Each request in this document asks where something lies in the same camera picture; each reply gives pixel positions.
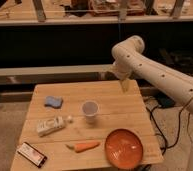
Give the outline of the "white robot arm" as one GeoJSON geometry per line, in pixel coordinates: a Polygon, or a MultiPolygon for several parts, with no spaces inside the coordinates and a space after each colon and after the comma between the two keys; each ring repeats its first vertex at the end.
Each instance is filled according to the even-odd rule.
{"type": "MultiPolygon", "coordinates": [[[[143,56],[144,48],[143,39],[137,35],[114,45],[114,75],[125,80],[134,72],[193,114],[193,77],[143,56]]],[[[187,171],[193,171],[193,143],[187,171]]]]}

